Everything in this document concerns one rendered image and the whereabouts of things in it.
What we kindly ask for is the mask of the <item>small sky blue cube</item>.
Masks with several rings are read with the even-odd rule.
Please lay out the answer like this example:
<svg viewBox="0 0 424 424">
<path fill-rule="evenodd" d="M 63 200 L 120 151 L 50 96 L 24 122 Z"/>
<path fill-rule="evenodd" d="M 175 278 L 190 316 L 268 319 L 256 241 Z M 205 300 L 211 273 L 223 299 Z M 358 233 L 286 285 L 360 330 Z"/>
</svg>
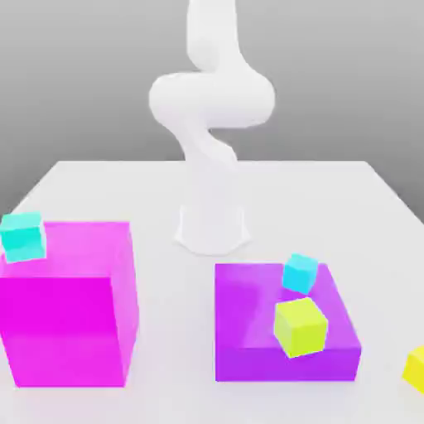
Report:
<svg viewBox="0 0 424 424">
<path fill-rule="evenodd" d="M 315 284 L 319 262 L 299 253 L 293 253 L 283 266 L 282 286 L 308 295 Z"/>
</svg>

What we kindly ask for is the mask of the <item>small lime green cube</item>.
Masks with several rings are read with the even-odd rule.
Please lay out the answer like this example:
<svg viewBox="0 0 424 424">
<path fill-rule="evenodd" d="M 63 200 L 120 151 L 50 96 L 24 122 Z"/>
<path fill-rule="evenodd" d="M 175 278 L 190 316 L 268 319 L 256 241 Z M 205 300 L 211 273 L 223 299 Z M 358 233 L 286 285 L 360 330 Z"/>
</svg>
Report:
<svg viewBox="0 0 424 424">
<path fill-rule="evenodd" d="M 321 352 L 329 321 L 310 297 L 278 302 L 273 333 L 289 359 Z"/>
</svg>

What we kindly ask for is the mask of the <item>small turquoise cube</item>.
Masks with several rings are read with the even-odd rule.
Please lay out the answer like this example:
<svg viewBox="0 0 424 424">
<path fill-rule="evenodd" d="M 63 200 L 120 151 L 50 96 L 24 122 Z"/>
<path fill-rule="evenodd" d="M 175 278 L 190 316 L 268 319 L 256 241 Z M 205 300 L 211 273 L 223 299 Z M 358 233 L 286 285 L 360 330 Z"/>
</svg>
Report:
<svg viewBox="0 0 424 424">
<path fill-rule="evenodd" d="M 5 214 L 0 239 L 6 263 L 46 258 L 46 231 L 39 212 Z"/>
</svg>

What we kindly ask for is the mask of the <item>small yellow cube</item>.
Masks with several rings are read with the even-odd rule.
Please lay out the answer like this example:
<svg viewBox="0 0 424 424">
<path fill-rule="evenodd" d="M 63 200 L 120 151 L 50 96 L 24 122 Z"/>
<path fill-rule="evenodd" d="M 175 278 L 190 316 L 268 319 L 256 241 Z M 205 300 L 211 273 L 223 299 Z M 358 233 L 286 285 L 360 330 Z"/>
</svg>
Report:
<svg viewBox="0 0 424 424">
<path fill-rule="evenodd" d="M 402 377 L 424 394 L 424 344 L 408 353 Z"/>
</svg>

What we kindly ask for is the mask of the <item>large purple box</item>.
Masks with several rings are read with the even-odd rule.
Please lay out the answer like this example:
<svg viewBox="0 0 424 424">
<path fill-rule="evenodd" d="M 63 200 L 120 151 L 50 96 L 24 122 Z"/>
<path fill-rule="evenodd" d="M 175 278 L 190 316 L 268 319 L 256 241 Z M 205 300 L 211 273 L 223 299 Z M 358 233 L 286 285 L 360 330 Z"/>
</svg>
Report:
<svg viewBox="0 0 424 424">
<path fill-rule="evenodd" d="M 323 351 L 290 359 L 273 333 L 275 305 L 299 298 L 280 263 L 218 263 L 214 269 L 218 382 L 353 381 L 361 344 L 330 269 L 319 264 L 311 298 L 329 321 Z"/>
</svg>

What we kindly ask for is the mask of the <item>large magenta box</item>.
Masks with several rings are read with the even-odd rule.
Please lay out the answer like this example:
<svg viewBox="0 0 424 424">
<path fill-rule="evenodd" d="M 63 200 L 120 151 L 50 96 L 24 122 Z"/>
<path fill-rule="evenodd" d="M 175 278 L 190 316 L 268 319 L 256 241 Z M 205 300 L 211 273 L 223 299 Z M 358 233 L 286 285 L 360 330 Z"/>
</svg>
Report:
<svg viewBox="0 0 424 424">
<path fill-rule="evenodd" d="M 129 223 L 48 222 L 47 256 L 0 255 L 0 337 L 19 388 L 123 387 L 139 308 Z"/>
</svg>

